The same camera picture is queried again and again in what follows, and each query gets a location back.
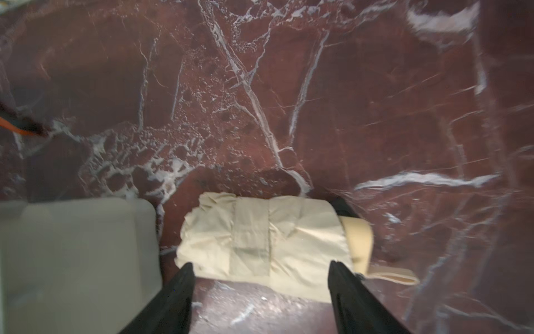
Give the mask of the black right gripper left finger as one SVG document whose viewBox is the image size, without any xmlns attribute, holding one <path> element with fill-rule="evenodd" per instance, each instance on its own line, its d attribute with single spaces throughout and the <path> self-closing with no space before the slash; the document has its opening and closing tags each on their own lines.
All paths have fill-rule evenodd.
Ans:
<svg viewBox="0 0 534 334">
<path fill-rule="evenodd" d="M 188 262 L 120 334 L 188 333 L 195 282 L 193 264 Z"/>
</svg>

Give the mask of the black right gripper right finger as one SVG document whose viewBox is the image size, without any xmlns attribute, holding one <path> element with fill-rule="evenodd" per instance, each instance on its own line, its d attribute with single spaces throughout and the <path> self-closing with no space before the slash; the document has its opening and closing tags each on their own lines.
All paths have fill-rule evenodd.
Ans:
<svg viewBox="0 0 534 334">
<path fill-rule="evenodd" d="M 342 262 L 329 266 L 328 288 L 338 333 L 410 334 L 410 331 L 363 285 Z"/>
</svg>

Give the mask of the white plastic storage box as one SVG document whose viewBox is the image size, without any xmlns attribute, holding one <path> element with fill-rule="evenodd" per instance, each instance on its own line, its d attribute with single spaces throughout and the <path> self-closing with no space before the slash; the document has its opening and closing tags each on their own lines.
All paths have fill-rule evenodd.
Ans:
<svg viewBox="0 0 534 334">
<path fill-rule="evenodd" d="M 162 287 L 142 199 L 1 204 L 1 332 L 118 333 Z"/>
</svg>

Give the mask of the beige umbrella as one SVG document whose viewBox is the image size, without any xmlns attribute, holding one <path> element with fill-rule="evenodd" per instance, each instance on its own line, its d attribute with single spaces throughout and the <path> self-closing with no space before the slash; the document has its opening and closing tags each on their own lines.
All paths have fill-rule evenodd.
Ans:
<svg viewBox="0 0 534 334">
<path fill-rule="evenodd" d="M 197 277 L 254 283 L 321 303 L 330 302 L 333 261 L 368 279 L 419 282 L 408 269 L 371 266 L 371 224 L 337 213 L 325 200 L 206 192 L 185 216 L 180 235 L 175 263 L 191 263 Z"/>
</svg>

